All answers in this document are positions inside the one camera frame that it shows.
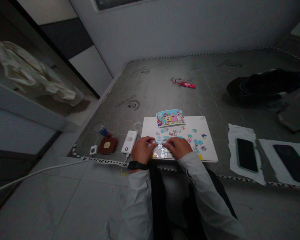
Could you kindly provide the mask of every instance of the gray mattress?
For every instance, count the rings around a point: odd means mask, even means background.
[[[217,175],[238,177],[229,167],[228,123],[252,128],[257,138],[300,143],[300,134],[293,135],[276,122],[278,103],[244,107],[226,92],[233,79],[271,68],[300,71],[300,59],[270,48],[130,62],[79,137],[75,151],[81,156],[89,156],[90,146],[99,145],[103,138],[93,131],[93,127],[102,123],[114,133],[119,143],[115,154],[95,157],[124,161],[121,147],[134,123],[143,123],[144,117],[153,117],[159,111],[181,109],[185,116],[207,118],[219,162],[205,163],[205,166]],[[195,84],[196,88],[175,85],[170,81],[172,78],[181,78]],[[283,115],[300,128],[300,97]],[[258,142],[257,145],[265,180],[277,182],[269,160]],[[178,168],[175,162],[160,164],[170,169]]]

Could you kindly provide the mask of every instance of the white cloth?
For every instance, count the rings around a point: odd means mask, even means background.
[[[196,152],[178,160],[183,171],[193,184],[201,223],[208,239],[245,239],[245,232],[223,198],[218,194],[206,168]],[[149,171],[129,175],[126,204],[122,212],[123,223],[119,239],[153,239],[152,200]],[[110,239],[107,223],[103,240]]]
[[[57,75],[51,68],[12,42],[0,42],[0,63],[5,76],[23,92],[37,97],[52,95],[59,102],[75,106],[84,94],[65,77]]]
[[[255,156],[257,160],[257,166],[259,171],[257,173],[250,172],[248,170],[242,169],[238,166],[238,158],[237,158],[237,148],[236,148],[236,139],[244,139],[253,142],[253,145],[255,147]],[[236,125],[232,125],[229,123],[229,132],[228,132],[228,139],[229,139],[229,149],[231,153],[230,158],[230,169],[244,177],[248,177],[256,181],[257,183],[260,183],[262,185],[265,185],[263,172],[261,169],[261,159],[258,150],[256,149],[256,135],[251,128],[245,128],[240,127]]]
[[[289,145],[296,150],[296,152],[300,156],[300,143],[291,143],[291,142],[282,142],[282,141],[274,141],[274,140],[266,140],[266,139],[259,139],[259,142],[264,150],[264,153],[267,155],[269,162],[276,173],[276,177],[279,182],[292,184],[296,186],[300,186],[300,182],[295,181],[287,168],[285,167],[284,163],[280,159],[279,155],[277,154],[276,150],[274,149],[273,145]]]

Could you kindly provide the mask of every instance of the window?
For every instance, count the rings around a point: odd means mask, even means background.
[[[105,10],[138,1],[142,0],[96,0],[99,10]]]

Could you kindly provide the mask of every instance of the red package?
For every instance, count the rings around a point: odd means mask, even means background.
[[[196,85],[194,85],[192,83],[187,83],[187,82],[180,81],[176,78],[173,79],[172,82],[175,83],[175,84],[178,84],[180,86],[189,87],[189,88],[196,88]]]

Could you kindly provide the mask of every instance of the spongebob picture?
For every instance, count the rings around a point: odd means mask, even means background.
[[[181,110],[173,109],[158,112],[156,114],[158,120],[158,128],[167,127],[171,125],[185,124],[184,116]]]

